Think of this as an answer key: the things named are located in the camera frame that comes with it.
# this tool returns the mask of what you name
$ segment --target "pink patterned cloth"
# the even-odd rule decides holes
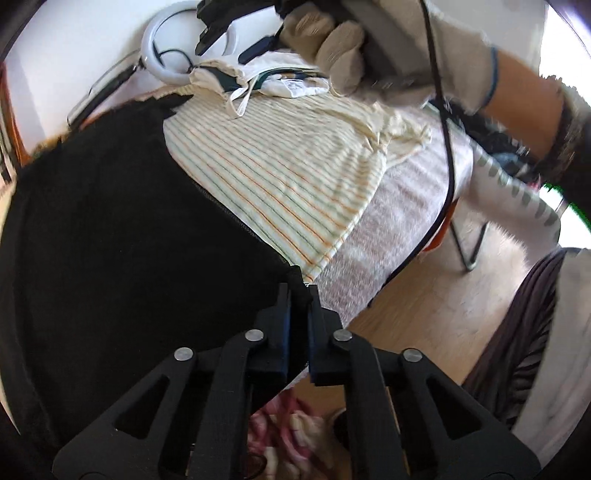
[[[267,480],[332,479],[326,422],[293,390],[284,390],[252,415],[248,451],[264,455]]]

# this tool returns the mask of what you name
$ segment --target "black device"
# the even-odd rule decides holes
[[[535,454],[421,352],[342,330],[309,287],[311,380],[344,385],[352,478],[529,480]],[[58,453],[58,480],[244,479],[253,395],[285,385],[290,292],[222,348],[176,350]]]
[[[307,0],[204,0],[197,9],[197,17],[207,25],[207,29],[201,34],[195,53],[199,55],[211,47],[237,18],[273,6],[280,17],[285,18],[306,2]],[[387,88],[420,87],[433,83],[427,56],[371,0],[314,0],[313,3],[318,9],[329,13],[338,24],[353,20],[363,26],[367,32],[362,47],[366,79]],[[243,57],[241,61],[247,63],[256,54],[277,48],[280,32],[275,36],[276,43],[269,40],[272,37],[263,39],[259,50]]]

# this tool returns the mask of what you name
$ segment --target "white cloth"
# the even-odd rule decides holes
[[[253,97],[229,119],[220,98],[195,97],[164,122],[187,174],[311,282],[374,196],[384,173],[430,142],[424,124],[380,104],[333,95]]]
[[[567,254],[540,371],[513,434],[542,466],[558,453],[591,403],[591,252]]]
[[[236,82],[241,87],[233,92],[226,93],[222,85],[220,85],[217,77],[210,72],[208,69],[204,69],[201,67],[212,67],[218,69],[220,72],[229,75],[230,77],[234,77]],[[197,68],[195,68],[189,78],[191,83],[195,86],[206,88],[209,90],[213,90],[214,92],[222,95],[224,98],[227,99],[226,103],[226,110],[229,115],[233,118],[238,118],[244,115],[246,112],[246,106],[248,101],[250,100],[252,91],[256,84],[256,81],[259,78],[261,73],[269,72],[272,70],[278,69],[297,69],[301,71],[309,70],[311,72],[317,71],[318,67],[315,65],[311,65],[306,63],[298,54],[296,53],[288,53],[288,52],[279,52],[279,51],[268,51],[263,55],[251,60],[246,65],[241,65],[238,62],[237,55],[227,55],[223,57],[219,57],[217,59],[210,59],[201,62]],[[298,95],[292,96],[288,95],[287,92],[290,91],[290,87],[288,84],[283,84],[281,88],[282,95],[277,95],[286,98],[295,98],[296,96],[302,95],[316,95],[318,93],[325,93],[328,91],[328,87],[326,86],[326,90],[318,91],[317,89],[308,89],[306,92],[300,89]],[[266,91],[266,95],[271,95],[272,91],[278,91],[279,88],[277,84],[275,84],[275,88],[269,87]],[[234,101],[242,98],[242,102],[236,108],[234,105]]]
[[[269,97],[299,98],[308,95],[322,95],[330,90],[328,79],[310,77],[305,80],[283,78],[281,73],[270,75],[261,85],[263,95]]]

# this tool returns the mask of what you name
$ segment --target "orange object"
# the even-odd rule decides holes
[[[18,133],[17,122],[10,103],[6,65],[4,63],[0,64],[0,105],[2,106],[2,114],[4,115],[4,122],[8,130],[11,145],[17,156],[18,162],[21,166],[24,166],[31,161],[31,156],[27,153],[27,150],[25,150],[21,136]]]
[[[452,206],[450,207],[449,211],[447,212],[445,220],[443,221],[443,223],[441,224],[441,227],[439,227],[439,230],[437,231],[435,236],[431,239],[429,244],[423,249],[424,252],[430,252],[432,250],[435,250],[437,247],[439,247],[441,245],[441,243],[443,242],[443,238],[445,237],[445,234],[447,233],[447,230],[449,229],[449,224],[452,221],[453,214],[456,211],[456,207],[457,207],[457,200],[452,203]]]

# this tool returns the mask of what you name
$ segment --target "white ring light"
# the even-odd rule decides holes
[[[141,46],[141,59],[146,69],[154,75],[158,80],[166,83],[167,85],[183,86],[191,83],[189,81],[188,73],[177,73],[173,72],[162,66],[156,58],[152,45],[156,37],[156,32],[169,18],[182,13],[197,11],[197,6],[194,1],[179,2],[171,5],[156,14],[156,16],[150,21],[148,27],[144,32]],[[234,24],[231,24],[226,32],[226,50],[224,55],[231,55],[236,52],[238,48],[238,32]]]

